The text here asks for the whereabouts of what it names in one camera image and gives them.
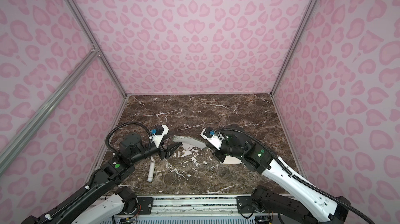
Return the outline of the green floral letter paper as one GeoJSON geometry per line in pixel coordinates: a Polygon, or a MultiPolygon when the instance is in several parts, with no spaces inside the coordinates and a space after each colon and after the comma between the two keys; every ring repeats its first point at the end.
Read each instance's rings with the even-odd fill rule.
{"type": "Polygon", "coordinates": [[[188,136],[174,136],[172,138],[173,142],[182,142],[183,144],[189,144],[192,145],[198,149],[205,149],[207,148],[206,144],[202,142],[201,140],[198,140],[193,137],[188,137],[188,136]]]}

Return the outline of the cream white envelope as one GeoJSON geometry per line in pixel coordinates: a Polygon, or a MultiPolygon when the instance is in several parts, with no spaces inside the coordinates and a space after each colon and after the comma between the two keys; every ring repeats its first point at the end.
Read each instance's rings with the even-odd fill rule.
{"type": "Polygon", "coordinates": [[[241,164],[242,161],[236,157],[226,156],[222,163],[223,164],[241,164]]]}

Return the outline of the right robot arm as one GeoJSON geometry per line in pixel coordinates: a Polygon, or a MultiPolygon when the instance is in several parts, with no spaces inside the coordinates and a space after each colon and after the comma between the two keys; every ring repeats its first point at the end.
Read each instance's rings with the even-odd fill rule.
{"type": "Polygon", "coordinates": [[[203,129],[202,137],[214,156],[224,162],[228,157],[238,159],[246,168],[274,181],[291,196],[284,197],[259,185],[251,195],[255,212],[274,212],[300,224],[343,224],[348,209],[329,197],[293,170],[281,157],[255,137],[239,127],[214,130],[203,129]]]}

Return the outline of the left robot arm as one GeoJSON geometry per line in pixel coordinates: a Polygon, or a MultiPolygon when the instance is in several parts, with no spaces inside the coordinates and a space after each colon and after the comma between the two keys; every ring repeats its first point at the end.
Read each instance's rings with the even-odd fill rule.
{"type": "Polygon", "coordinates": [[[123,138],[117,154],[101,168],[95,170],[79,190],[39,217],[29,216],[24,224],[71,224],[96,200],[121,184],[135,171],[134,165],[146,158],[158,154],[161,159],[168,159],[182,145],[175,142],[166,147],[151,144],[146,148],[141,136],[132,133],[123,138]]]}

